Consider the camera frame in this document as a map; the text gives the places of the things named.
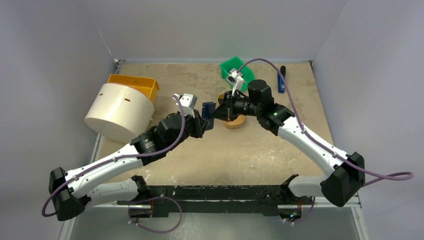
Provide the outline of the blue leather card holder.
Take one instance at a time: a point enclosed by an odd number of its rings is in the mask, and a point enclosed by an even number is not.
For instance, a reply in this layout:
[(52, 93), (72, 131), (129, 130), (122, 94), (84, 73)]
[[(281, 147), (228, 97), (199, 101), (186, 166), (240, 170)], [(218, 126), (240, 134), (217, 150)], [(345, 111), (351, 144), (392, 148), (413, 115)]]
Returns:
[(211, 114), (216, 109), (216, 103), (213, 101), (203, 102), (201, 109), (201, 117), (207, 121), (209, 121), (212, 117)]

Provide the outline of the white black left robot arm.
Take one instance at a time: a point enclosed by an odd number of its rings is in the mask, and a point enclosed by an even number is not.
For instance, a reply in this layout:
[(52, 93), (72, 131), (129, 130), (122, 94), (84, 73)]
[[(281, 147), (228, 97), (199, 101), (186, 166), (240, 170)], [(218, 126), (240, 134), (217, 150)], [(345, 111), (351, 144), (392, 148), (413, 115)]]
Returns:
[(157, 125), (97, 163), (73, 170), (53, 169), (49, 174), (50, 196), (42, 207), (42, 216), (55, 216), (61, 222), (78, 216), (95, 199), (106, 196), (99, 191), (106, 181), (164, 158), (187, 138), (202, 138), (213, 127), (214, 120), (200, 115), (197, 110), (194, 115), (170, 113)]

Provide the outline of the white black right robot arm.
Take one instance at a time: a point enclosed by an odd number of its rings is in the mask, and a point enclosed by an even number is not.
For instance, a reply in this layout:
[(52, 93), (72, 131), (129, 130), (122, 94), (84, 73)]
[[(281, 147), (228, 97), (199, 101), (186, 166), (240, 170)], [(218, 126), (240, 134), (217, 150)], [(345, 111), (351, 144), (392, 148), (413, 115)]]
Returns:
[(261, 127), (297, 147), (322, 170), (321, 176), (294, 174), (287, 179), (280, 191), (284, 202), (292, 204), (300, 197), (314, 196), (343, 207), (365, 183), (365, 174), (357, 169), (365, 166), (364, 158), (334, 147), (300, 124), (289, 108), (274, 101), (264, 80), (251, 81), (247, 89), (247, 95), (239, 90), (225, 92), (211, 117), (226, 122), (238, 116), (256, 117)]

